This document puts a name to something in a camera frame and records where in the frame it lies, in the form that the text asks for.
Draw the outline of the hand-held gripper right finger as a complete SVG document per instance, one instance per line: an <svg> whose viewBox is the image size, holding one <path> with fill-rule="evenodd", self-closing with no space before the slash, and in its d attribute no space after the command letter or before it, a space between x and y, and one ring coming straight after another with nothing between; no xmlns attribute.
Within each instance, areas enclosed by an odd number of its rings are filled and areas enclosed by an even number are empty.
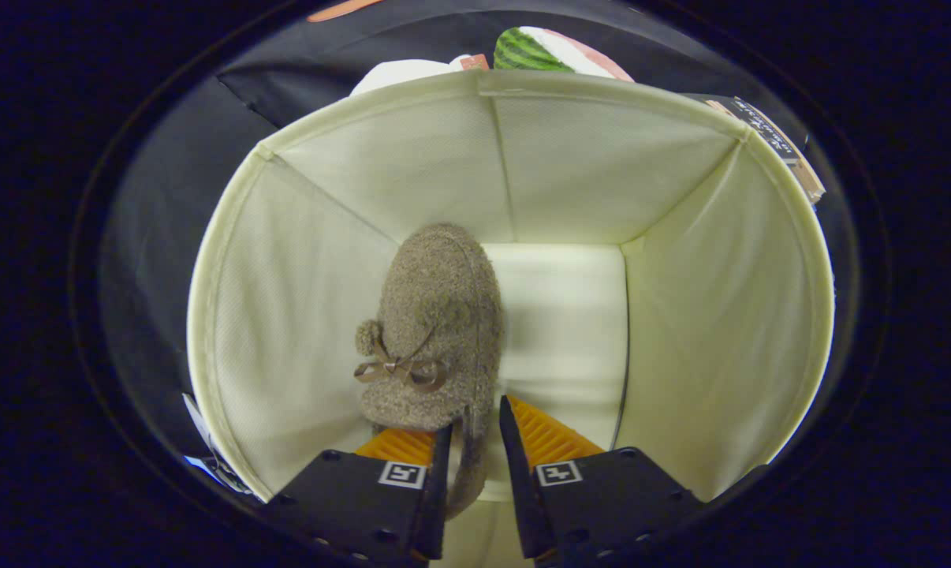
<svg viewBox="0 0 951 568"><path fill-rule="evenodd" d="M602 450L516 397L502 397L498 426L534 562L641 563L703 509L638 448Z"/></svg>

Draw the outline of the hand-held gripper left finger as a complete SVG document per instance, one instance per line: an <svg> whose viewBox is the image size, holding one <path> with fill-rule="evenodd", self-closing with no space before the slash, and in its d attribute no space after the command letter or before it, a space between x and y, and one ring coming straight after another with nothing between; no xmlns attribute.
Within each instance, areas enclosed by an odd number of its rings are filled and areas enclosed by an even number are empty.
<svg viewBox="0 0 951 568"><path fill-rule="evenodd" d="M426 566L442 557L453 427L427 464L324 450L267 504L263 520L324 566Z"/></svg>

